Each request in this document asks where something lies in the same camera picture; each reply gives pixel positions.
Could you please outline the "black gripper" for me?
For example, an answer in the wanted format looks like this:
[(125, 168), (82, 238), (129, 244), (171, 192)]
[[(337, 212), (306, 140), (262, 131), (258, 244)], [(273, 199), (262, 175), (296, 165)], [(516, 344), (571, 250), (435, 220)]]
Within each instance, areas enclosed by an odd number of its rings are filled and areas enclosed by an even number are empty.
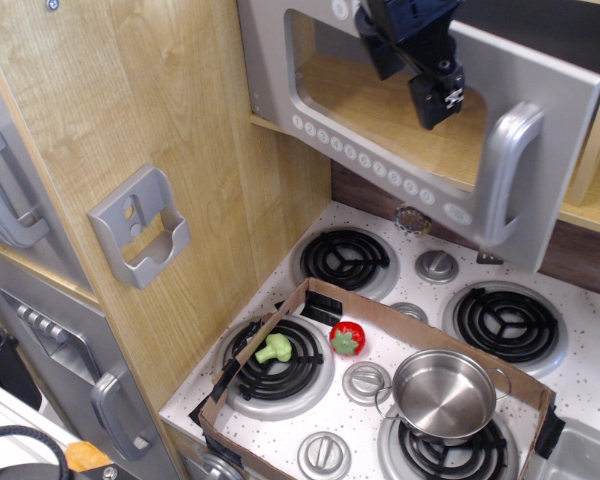
[(406, 71), (420, 125), (433, 130), (462, 110), (464, 78), (449, 27), (459, 1), (363, 1), (355, 14), (360, 39), (381, 80)]

